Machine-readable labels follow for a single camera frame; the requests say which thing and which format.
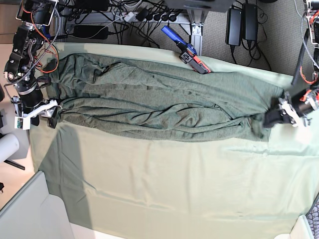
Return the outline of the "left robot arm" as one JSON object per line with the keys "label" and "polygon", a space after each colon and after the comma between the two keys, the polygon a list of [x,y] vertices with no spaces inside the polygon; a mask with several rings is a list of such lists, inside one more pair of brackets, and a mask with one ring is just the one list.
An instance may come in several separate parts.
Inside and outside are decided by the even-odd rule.
{"label": "left robot arm", "polygon": [[[302,79],[307,87],[294,96],[285,91],[278,98],[277,104],[265,113],[263,122],[265,128],[272,128],[278,123],[291,124],[299,128],[307,127],[310,125],[307,115],[319,110],[319,2],[305,0],[303,3],[304,11],[300,14],[302,45],[291,85]],[[305,54],[313,64],[312,78],[309,80],[302,68]]]}

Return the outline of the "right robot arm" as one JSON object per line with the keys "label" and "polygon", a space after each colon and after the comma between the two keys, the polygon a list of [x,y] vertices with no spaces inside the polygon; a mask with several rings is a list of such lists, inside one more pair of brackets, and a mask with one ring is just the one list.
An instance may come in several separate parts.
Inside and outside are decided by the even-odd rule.
{"label": "right robot arm", "polygon": [[13,38],[13,48],[4,68],[5,88],[14,86],[16,96],[10,96],[15,107],[16,129],[29,130],[46,118],[50,128],[57,125],[57,100],[44,98],[42,90],[51,85],[50,71],[44,71],[40,60],[46,53],[58,57],[53,45],[57,36],[49,40],[43,27],[49,27],[54,16],[60,18],[56,0],[23,0],[16,19],[22,24]]}

